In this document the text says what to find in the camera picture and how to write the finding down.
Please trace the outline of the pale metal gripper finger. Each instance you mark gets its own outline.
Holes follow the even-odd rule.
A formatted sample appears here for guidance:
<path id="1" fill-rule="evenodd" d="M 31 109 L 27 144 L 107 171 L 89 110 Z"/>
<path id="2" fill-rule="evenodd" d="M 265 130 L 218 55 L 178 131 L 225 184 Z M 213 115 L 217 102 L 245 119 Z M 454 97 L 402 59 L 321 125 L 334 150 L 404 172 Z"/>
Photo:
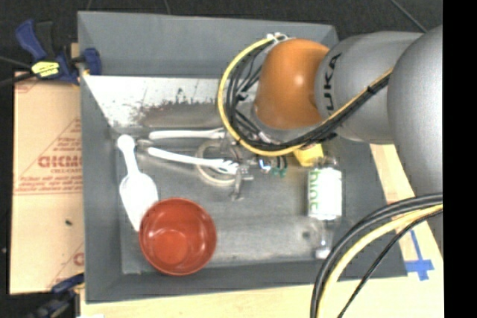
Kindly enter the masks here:
<path id="1" fill-rule="evenodd" d="M 239 160 L 239 152 L 236 147 L 227 140 L 221 141 L 221 155 L 225 160 Z"/>
<path id="2" fill-rule="evenodd" d="M 253 174 L 249 168 L 239 168 L 236 172 L 233 190 L 230 194 L 232 201 L 239 201 L 243 199 L 241 195 L 241 189 L 244 182 L 251 182 L 254 180 Z"/>

